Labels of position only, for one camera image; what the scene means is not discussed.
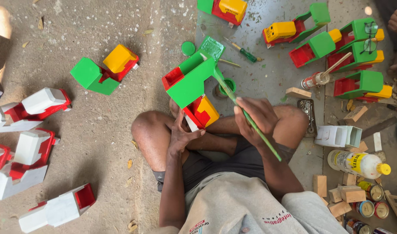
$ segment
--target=black shorts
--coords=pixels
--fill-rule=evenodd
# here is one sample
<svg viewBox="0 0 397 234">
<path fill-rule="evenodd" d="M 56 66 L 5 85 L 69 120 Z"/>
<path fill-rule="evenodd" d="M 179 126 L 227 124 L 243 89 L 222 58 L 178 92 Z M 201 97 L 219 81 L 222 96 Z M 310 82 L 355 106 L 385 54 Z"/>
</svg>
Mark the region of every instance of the black shorts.
<svg viewBox="0 0 397 234">
<path fill-rule="evenodd" d="M 296 150 L 281 144 L 278 144 L 278 147 L 282 153 L 282 159 L 289 163 Z M 197 151 L 190 151 L 190 155 L 183 164 L 184 192 L 190 191 L 206 177 L 219 172 L 236 172 L 247 177 L 258 177 L 266 182 L 262 156 L 255 146 L 240 136 L 235 154 L 223 162 L 213 162 Z M 157 189 L 161 192 L 165 172 L 153 171 L 153 173 L 158 181 Z"/>
</svg>

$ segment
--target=paintbrush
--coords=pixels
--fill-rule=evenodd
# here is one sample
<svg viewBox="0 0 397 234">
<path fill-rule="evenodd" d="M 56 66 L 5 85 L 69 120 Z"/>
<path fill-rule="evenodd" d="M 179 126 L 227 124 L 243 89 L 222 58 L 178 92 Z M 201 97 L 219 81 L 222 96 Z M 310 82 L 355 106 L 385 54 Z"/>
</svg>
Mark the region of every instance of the paintbrush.
<svg viewBox="0 0 397 234">
<path fill-rule="evenodd" d="M 233 94 L 233 91 L 227 86 L 226 82 L 219 76 L 219 74 L 216 72 L 216 68 L 214 68 L 214 78 L 219 82 L 219 84 L 222 86 L 222 88 L 225 90 L 227 95 L 229 96 L 230 99 L 235 103 L 235 105 L 239 106 L 236 102 L 236 96 Z M 242 108 L 243 114 L 245 115 L 246 119 L 252 125 L 252 127 L 255 129 L 255 131 L 259 134 L 259 136 L 263 139 L 263 141 L 266 143 L 266 145 L 269 147 L 269 149 L 273 152 L 273 154 L 277 157 L 277 159 L 281 162 L 282 159 L 279 156 L 278 152 L 274 149 L 274 147 L 269 143 L 268 139 L 264 135 L 264 133 L 258 128 L 256 123 L 252 120 L 250 115 Z"/>
</svg>

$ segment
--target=yellow bottle cap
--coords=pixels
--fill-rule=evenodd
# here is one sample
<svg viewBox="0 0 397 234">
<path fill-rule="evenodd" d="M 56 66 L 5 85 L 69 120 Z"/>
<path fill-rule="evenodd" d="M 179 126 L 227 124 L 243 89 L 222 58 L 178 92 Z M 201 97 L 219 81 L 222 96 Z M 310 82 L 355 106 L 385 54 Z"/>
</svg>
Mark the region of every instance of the yellow bottle cap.
<svg viewBox="0 0 397 234">
<path fill-rule="evenodd" d="M 378 173 L 383 174 L 383 175 L 388 175 L 391 173 L 392 169 L 391 167 L 386 164 L 386 163 L 379 163 L 376 166 L 376 171 L 378 171 Z"/>
</svg>

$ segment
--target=eyeglasses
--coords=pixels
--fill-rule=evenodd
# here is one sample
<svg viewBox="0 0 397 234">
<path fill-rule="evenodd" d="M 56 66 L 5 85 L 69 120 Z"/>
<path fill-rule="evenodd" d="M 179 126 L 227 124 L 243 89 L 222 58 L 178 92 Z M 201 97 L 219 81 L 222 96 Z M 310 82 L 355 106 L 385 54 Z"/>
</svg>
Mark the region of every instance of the eyeglasses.
<svg viewBox="0 0 397 234">
<path fill-rule="evenodd" d="M 376 24 L 374 21 L 370 23 L 364 23 L 364 31 L 369 35 L 369 38 L 364 41 L 363 51 L 360 52 L 360 54 L 363 54 L 365 51 L 369 52 L 369 54 L 372 54 L 372 52 L 376 50 L 378 42 L 374 37 L 378 33 L 378 28 L 378 24 Z"/>
</svg>

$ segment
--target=white plastic bottle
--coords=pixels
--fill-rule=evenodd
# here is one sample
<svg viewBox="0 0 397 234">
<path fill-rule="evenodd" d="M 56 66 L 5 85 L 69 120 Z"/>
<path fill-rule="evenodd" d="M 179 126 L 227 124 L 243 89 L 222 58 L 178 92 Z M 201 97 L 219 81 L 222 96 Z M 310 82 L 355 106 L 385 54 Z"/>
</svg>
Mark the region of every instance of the white plastic bottle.
<svg viewBox="0 0 397 234">
<path fill-rule="evenodd" d="M 368 179 L 376 179 L 381 174 L 388 175 L 391 172 L 391 167 L 382 163 L 382 160 L 374 154 L 332 150 L 327 161 L 334 170 L 352 173 Z"/>
</svg>

